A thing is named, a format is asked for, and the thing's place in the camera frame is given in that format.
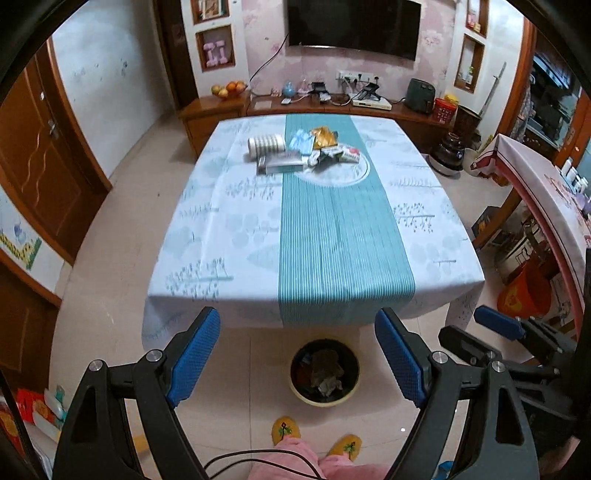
table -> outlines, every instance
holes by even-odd
[[[247,139],[327,125],[358,165],[257,176]],[[364,325],[450,303],[465,327],[484,274],[451,201],[396,122],[269,115],[220,122],[179,199],[145,302],[144,347],[203,306],[229,327]]]
[[[583,321],[586,250],[591,247],[591,231],[574,196],[563,183],[560,171],[539,153],[504,135],[498,135],[470,168],[485,175],[498,173],[513,185],[503,206],[474,240],[475,248],[492,238],[523,199],[556,258],[579,333]]]

router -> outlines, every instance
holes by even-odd
[[[392,105],[384,97],[380,97],[379,100],[373,100],[369,98],[364,99],[353,99],[354,106],[364,106],[367,108],[377,108],[379,110],[391,110]]]

wall-mounted tv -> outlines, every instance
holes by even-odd
[[[411,0],[287,0],[289,45],[417,56],[421,5]]]

picture frame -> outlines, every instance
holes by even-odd
[[[199,0],[199,11],[201,21],[223,17],[225,15],[224,2],[223,0]]]

wooden door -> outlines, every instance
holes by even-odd
[[[180,0],[153,0],[162,57],[177,110],[197,98]]]
[[[0,183],[31,226],[73,264],[105,194],[93,191],[76,164],[34,60],[0,106]]]
[[[0,299],[0,368],[12,390],[24,387],[42,393],[49,379],[58,308],[3,262]]]

